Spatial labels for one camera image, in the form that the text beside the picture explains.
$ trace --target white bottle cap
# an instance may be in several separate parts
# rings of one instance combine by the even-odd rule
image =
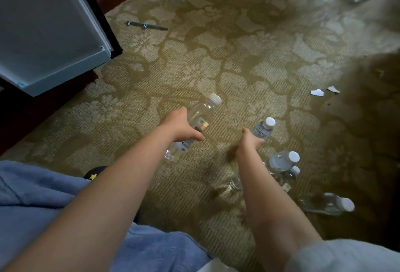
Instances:
[[[275,123],[276,123],[276,121],[272,117],[267,117],[264,120],[264,126],[267,126],[267,127],[273,127],[275,125]]]
[[[210,98],[214,103],[218,105],[220,105],[223,100],[215,93],[211,93],[210,95],[208,95],[208,98]]]
[[[298,166],[293,166],[293,167],[291,168],[291,170],[292,170],[292,172],[295,173],[296,175],[299,175],[299,174],[300,174],[300,169],[299,169]]]
[[[347,212],[354,211],[354,203],[349,198],[339,197],[336,203],[339,209],[341,209],[342,211],[347,211]]]
[[[297,152],[290,151],[289,152],[289,160],[291,162],[298,162],[300,160],[300,155]]]

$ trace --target mini fridge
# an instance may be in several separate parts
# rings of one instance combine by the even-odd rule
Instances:
[[[0,3],[0,77],[31,96],[122,51],[96,0]]]

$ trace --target bottle label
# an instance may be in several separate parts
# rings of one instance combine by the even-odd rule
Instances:
[[[194,123],[194,125],[192,126],[192,128],[194,128],[195,130],[197,130],[198,132],[203,133],[203,131],[208,127],[208,122],[206,122],[204,119],[202,119],[201,117]],[[189,140],[185,140],[184,142],[176,142],[175,146],[184,151],[187,152],[190,148],[190,146],[192,145],[192,143],[194,143],[194,139],[189,139]]]
[[[252,130],[252,133],[253,133],[254,136],[256,136],[258,138],[264,138],[265,139],[271,134],[272,129],[266,129],[263,126],[263,123],[264,123],[264,121],[259,122],[257,124],[257,126]]]
[[[292,187],[287,183],[282,186],[283,191],[285,191],[286,193],[289,192],[291,188]]]

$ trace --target forearm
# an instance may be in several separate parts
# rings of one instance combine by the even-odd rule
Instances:
[[[261,262],[265,268],[281,271],[291,254],[321,237],[271,176],[254,148],[239,149],[236,158]]]
[[[162,125],[105,169],[5,271],[108,271],[173,141]]]

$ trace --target patterned carpet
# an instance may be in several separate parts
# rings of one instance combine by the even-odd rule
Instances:
[[[82,176],[166,112],[215,92],[223,103],[206,140],[160,166],[141,223],[185,231],[226,264],[260,271],[243,196],[227,183],[240,129],[272,116],[260,153],[300,154],[294,196],[332,192],[356,205],[339,217],[310,215],[321,235],[383,242],[398,173],[398,0],[128,0],[107,19],[124,54],[2,159]],[[309,94],[316,88],[324,97]]]

